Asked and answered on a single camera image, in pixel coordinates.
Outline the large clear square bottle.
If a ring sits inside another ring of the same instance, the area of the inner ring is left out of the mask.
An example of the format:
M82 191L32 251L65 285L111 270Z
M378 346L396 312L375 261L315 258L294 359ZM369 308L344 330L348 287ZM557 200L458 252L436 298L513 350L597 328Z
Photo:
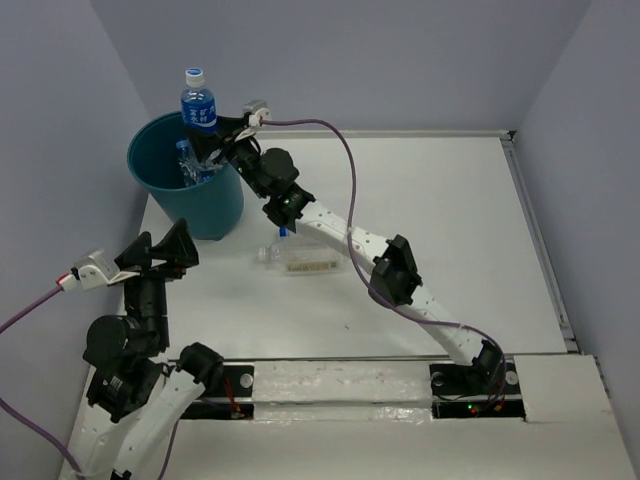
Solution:
M257 251L257 262L287 275L335 273L343 268L343 256L327 245L299 235L279 236Z

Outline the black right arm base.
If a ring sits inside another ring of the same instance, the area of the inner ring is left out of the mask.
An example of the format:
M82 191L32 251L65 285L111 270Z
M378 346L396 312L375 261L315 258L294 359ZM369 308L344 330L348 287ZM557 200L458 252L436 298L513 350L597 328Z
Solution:
M429 366L431 414L436 420L526 418L514 362L506 363L506 379L492 385L474 379L468 367L451 363Z

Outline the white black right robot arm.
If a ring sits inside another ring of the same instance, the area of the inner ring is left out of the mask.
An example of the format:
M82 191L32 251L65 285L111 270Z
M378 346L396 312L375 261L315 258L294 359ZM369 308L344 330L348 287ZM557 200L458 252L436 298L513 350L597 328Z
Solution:
M265 203L267 218L278 227L313 238L348 258L369 296L379 305L418 324L460 367L470 391L501 395L506 387L506 359L489 334L455 321L429 291L419 274L409 241L385 238L354 225L324 207L297 182L299 171L281 148L260 150L257 131L272 125L264 114L245 114L218 123L216 131L187 127L196 158L225 161Z

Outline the crushed bluish blue cap bottle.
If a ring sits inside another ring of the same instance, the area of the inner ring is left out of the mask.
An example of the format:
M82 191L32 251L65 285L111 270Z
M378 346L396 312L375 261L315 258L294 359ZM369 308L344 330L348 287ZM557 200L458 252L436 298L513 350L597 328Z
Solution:
M191 144L187 139L180 140L176 143L177 161L183 175L184 183L187 187L199 183L199 162L191 148Z

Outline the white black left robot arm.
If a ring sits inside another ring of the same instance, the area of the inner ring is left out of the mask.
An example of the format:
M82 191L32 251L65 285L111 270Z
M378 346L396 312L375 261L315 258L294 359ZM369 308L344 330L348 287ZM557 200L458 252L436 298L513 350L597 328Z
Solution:
M172 369L156 360L170 345L166 285L198 263L179 219L159 243L143 232L115 259L95 250L60 280L66 290L120 286L124 301L123 314L98 317L86 333L82 358L93 374L61 478L135 478L186 409L219 388L223 358L201 343Z

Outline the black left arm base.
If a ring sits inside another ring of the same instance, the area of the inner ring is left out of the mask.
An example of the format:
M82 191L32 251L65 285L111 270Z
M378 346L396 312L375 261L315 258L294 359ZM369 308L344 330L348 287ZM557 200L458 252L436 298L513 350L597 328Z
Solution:
M252 387L243 387L240 379L244 374L253 375L249 366L231 367L227 370L221 361L191 362L185 364L165 363L163 379L169 375L186 371L201 383L205 391L193 400L179 415L179 420L251 420L254 413Z

